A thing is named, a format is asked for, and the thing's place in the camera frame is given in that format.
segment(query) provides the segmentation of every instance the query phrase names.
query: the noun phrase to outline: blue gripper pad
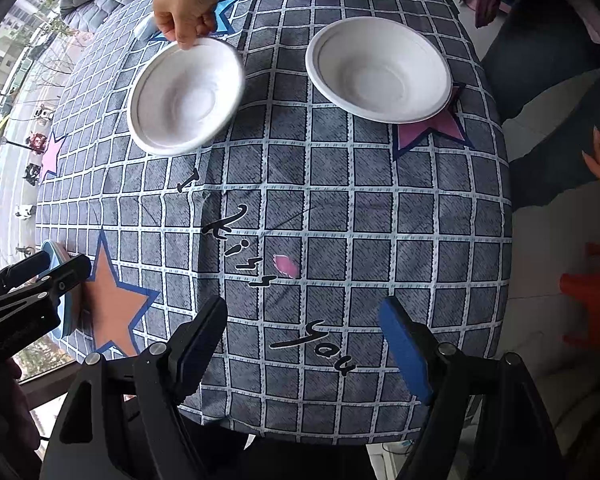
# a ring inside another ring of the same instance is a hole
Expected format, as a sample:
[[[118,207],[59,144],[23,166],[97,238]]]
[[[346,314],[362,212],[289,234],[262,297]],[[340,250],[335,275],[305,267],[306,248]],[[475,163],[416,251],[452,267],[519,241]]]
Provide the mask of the blue gripper pad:
[[[429,404],[433,388],[429,383],[427,361],[416,345],[409,327],[417,323],[409,319],[400,301],[394,296],[381,301],[378,323],[407,388],[420,402]]]

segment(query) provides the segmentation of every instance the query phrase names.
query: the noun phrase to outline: white bowl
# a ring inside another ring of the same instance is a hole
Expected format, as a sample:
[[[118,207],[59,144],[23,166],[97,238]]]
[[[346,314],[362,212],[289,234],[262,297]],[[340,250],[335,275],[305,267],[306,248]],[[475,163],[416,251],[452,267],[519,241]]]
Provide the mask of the white bowl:
[[[131,136],[153,155],[192,152],[228,123],[243,91],[242,60],[231,45],[199,38],[180,50],[174,43],[151,59],[131,89]]]
[[[381,123],[416,123],[451,97],[442,54],[419,32],[382,18],[331,23],[309,43],[306,70],[332,103]]]

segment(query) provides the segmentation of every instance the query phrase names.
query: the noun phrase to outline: bowl rim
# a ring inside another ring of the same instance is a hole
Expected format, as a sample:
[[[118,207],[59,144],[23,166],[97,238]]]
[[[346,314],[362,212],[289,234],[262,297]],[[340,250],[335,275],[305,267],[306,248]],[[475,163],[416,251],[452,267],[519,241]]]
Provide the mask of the bowl rim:
[[[142,68],[139,74],[136,76],[136,80],[133,82],[131,86],[131,90],[129,91],[129,99],[128,99],[128,107],[126,109],[126,123],[129,128],[129,132],[131,133],[131,138],[133,142],[138,145],[139,148],[144,150],[145,152],[151,155],[159,155],[159,156],[175,156],[175,155],[184,155],[186,153],[191,153],[196,148],[204,145],[210,139],[213,139],[220,130],[222,130],[229,121],[231,121],[232,117],[235,115],[240,102],[242,101],[242,94],[244,93],[245,86],[245,76],[244,76],[244,65],[242,63],[242,58],[238,51],[230,45],[226,41],[220,40],[218,38],[198,38],[196,45],[192,47],[192,50],[198,44],[215,44],[218,43],[223,47],[226,47],[231,51],[232,56],[235,59],[236,65],[238,67],[239,72],[239,80],[240,80],[240,88],[238,88],[238,92],[236,94],[235,100],[232,103],[231,109],[226,116],[226,119],[218,126],[218,128],[209,132],[205,136],[196,137],[195,139],[188,140],[187,142],[183,142],[177,146],[170,146],[166,148],[154,146],[152,144],[148,144],[144,140],[140,138],[138,135],[138,131],[141,131],[140,124],[138,121],[138,101],[140,99],[141,89],[144,88],[144,83],[151,75],[151,72],[156,68],[159,64],[158,60],[166,58],[170,56],[174,51],[179,50],[180,47],[177,43],[172,43],[167,48],[161,50],[157,54],[153,55],[151,59],[147,62],[147,64]]]
[[[433,111],[430,114],[426,114],[422,117],[415,118],[415,119],[405,118],[404,116],[403,117],[399,117],[399,116],[389,117],[389,116],[387,116],[387,114],[382,114],[379,112],[374,112],[372,110],[368,110],[366,108],[359,107],[359,106],[353,104],[352,102],[347,101],[346,99],[343,99],[342,97],[337,95],[335,92],[333,92],[329,88],[327,83],[325,83],[324,79],[322,78],[322,74],[317,69],[316,65],[314,64],[315,56],[316,56],[316,54],[318,54],[320,52],[318,50],[318,48],[322,47],[322,43],[323,43],[322,38],[328,34],[331,34],[331,31],[334,28],[341,27],[344,22],[355,22],[355,21],[368,22],[369,20],[383,20],[384,22],[389,22],[392,25],[395,25],[397,27],[406,28],[410,32],[420,36],[424,41],[426,41],[427,44],[430,45],[432,52],[434,52],[435,55],[438,57],[438,59],[442,61],[442,65],[445,68],[446,81],[447,81],[446,84],[447,84],[448,88],[446,90],[446,98],[445,98],[444,102],[435,111]],[[333,23],[327,25],[326,27],[324,27],[320,31],[318,31],[318,33],[309,42],[306,53],[304,55],[304,65],[306,68],[306,72],[309,76],[309,79],[311,79],[311,82],[330,102],[332,102],[336,106],[342,108],[346,112],[349,112],[358,117],[362,117],[363,119],[368,119],[370,121],[376,121],[379,123],[387,123],[387,124],[419,123],[421,121],[426,121],[427,119],[430,119],[433,116],[435,116],[437,113],[440,112],[440,110],[443,110],[449,104],[449,101],[451,99],[453,80],[451,77],[451,70],[449,69],[449,65],[446,62],[446,59],[442,55],[442,53],[438,49],[436,49],[436,47],[419,31],[414,30],[411,27],[408,27],[407,25],[405,25],[403,23],[394,22],[394,20],[388,20],[386,18],[378,18],[377,16],[354,16],[352,18],[345,18],[343,20],[338,20],[337,22],[333,22]]]

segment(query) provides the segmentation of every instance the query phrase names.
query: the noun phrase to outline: table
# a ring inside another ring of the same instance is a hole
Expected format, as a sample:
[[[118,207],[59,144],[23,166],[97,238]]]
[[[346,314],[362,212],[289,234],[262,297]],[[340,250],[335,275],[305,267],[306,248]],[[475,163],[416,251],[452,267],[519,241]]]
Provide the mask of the table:
[[[382,338],[380,299],[395,294],[440,341],[493,356],[510,271],[504,139],[455,7],[239,0],[226,10],[225,39],[245,59],[242,105],[212,145],[160,158],[130,140],[125,118],[138,71],[166,46],[132,37],[150,3],[112,15],[64,89],[36,243],[95,257],[106,240],[116,291],[145,294],[119,332],[131,330],[131,353],[167,339],[210,295],[226,299],[222,344],[182,408],[194,420],[298,442],[416,435],[427,409]],[[312,35],[368,15],[408,24],[444,54],[466,85],[457,117],[470,147],[428,135],[396,157],[390,125],[353,117],[313,88],[304,70]],[[59,343],[82,360],[95,346],[89,311],[78,328]],[[122,355],[107,346],[107,358]]]

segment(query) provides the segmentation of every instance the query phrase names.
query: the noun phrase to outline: jeans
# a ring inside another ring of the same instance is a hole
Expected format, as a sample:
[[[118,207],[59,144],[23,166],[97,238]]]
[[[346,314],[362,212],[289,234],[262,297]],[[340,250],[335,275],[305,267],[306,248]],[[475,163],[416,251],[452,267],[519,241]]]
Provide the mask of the jeans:
[[[482,65],[504,122],[544,90],[599,68],[600,49],[564,0],[521,0]],[[596,179],[582,159],[583,151],[593,152],[594,126],[600,128],[600,78],[562,124],[510,163],[513,210],[546,205]]]

